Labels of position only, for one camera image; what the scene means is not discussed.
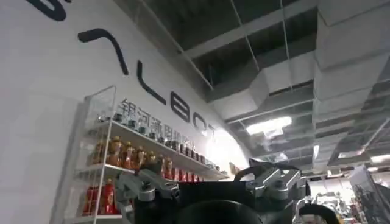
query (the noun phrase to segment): white wall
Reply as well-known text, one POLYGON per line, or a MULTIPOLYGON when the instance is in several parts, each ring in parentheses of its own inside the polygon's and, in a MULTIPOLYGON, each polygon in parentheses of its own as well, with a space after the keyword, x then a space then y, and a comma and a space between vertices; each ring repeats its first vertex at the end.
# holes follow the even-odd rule
POLYGON ((118 87, 118 100, 126 97, 189 136, 197 150, 222 169, 229 167, 229 161, 247 165, 237 144, 206 149, 208 138, 141 88, 135 77, 138 59, 146 83, 167 102, 170 91, 177 92, 193 111, 220 129, 218 142, 231 140, 217 115, 117 5, 98 0, 61 3, 67 12, 63 22, 49 19, 27 1, 0 2, 1 223, 48 223, 76 106, 84 96, 109 85, 118 87), (79 32, 95 28, 108 30, 121 45, 128 77, 123 76, 108 40, 77 39, 79 32))

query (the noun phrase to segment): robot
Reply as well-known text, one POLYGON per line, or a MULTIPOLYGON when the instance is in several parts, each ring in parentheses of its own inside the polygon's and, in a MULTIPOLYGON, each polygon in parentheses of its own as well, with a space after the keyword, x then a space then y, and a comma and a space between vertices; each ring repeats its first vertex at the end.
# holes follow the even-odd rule
POLYGON ((253 162, 231 182, 176 183, 149 169, 120 174, 115 203, 123 224, 303 223, 301 215, 339 223, 334 212, 305 202, 306 177, 291 166, 253 162), (247 174, 251 181, 240 181, 247 174))

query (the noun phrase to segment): exposed ceiling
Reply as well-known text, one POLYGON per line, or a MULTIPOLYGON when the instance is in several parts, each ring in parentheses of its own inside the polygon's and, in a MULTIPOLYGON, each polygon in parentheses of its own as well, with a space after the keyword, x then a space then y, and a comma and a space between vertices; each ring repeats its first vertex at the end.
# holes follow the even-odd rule
POLYGON ((116 1, 253 157, 324 172, 388 151, 388 1, 116 1), (246 131, 281 116, 282 135, 246 131))

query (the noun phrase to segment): shelf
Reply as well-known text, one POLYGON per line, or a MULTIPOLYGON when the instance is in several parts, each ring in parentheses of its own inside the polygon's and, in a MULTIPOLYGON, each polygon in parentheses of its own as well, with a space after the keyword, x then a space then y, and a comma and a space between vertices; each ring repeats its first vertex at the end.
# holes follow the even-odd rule
MULTIPOLYGON (((82 216, 72 219, 66 219, 65 224, 76 224, 76 223, 86 223, 86 222, 93 222, 93 216, 82 216)), ((113 221, 118 220, 121 221, 122 215, 98 215, 96 217, 98 221, 113 221)))
POLYGON ((105 167, 105 175, 106 176, 116 176, 117 174, 121 173, 121 172, 125 172, 125 173, 131 173, 131 174, 134 174, 134 171, 133 170, 128 170, 128 169, 125 169, 125 168, 122 168, 122 167, 117 167, 117 166, 113 166, 113 165, 109 165, 109 164, 93 164, 93 165, 90 165, 86 168, 83 168, 83 169, 79 169, 76 171, 76 175, 77 176, 82 176, 84 174, 87 174, 89 172, 95 172, 95 171, 98 171, 98 170, 102 170, 103 169, 103 166, 105 167))
MULTIPOLYGON (((105 128, 108 130, 108 125, 109 122, 96 124, 89 131, 96 131, 98 129, 104 130, 105 128)), ((122 142, 130 141, 133 145, 142 145, 146 150, 152 150, 157 154, 170 157, 174 166, 195 173, 196 175, 202 176, 207 180, 216 181, 229 178, 228 175, 224 175, 223 173, 212 169, 205 164, 189 158, 179 153, 178 151, 175 151, 115 121, 112 121, 111 136, 120 136, 122 142)))

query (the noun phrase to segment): ceiling light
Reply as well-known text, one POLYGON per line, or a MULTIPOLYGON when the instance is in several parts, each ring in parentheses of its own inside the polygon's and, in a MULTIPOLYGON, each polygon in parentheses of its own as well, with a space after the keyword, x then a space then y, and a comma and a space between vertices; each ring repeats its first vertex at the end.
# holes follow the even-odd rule
POLYGON ((378 171, 378 168, 377 167, 368 167, 367 170, 369 172, 376 172, 376 171, 378 171))
POLYGON ((390 159, 390 154, 371 157, 371 161, 373 163, 382 163, 383 161, 385 161, 387 159, 390 159))
POLYGON ((279 128, 283 128, 285 126, 290 125, 292 121, 293 120, 291 119, 291 117, 280 117, 250 125, 246 128, 246 131, 248 131, 250 135, 254 135, 260 132, 272 131, 277 130, 279 128))
POLYGON ((317 158, 317 156, 318 156, 318 151, 319 151, 319 145, 315 145, 315 146, 313 147, 314 159, 317 158))
POLYGON ((345 158, 351 158, 354 156, 359 156, 364 152, 364 150, 358 150, 358 151, 349 151, 349 152, 341 152, 339 154, 339 159, 345 159, 345 158))

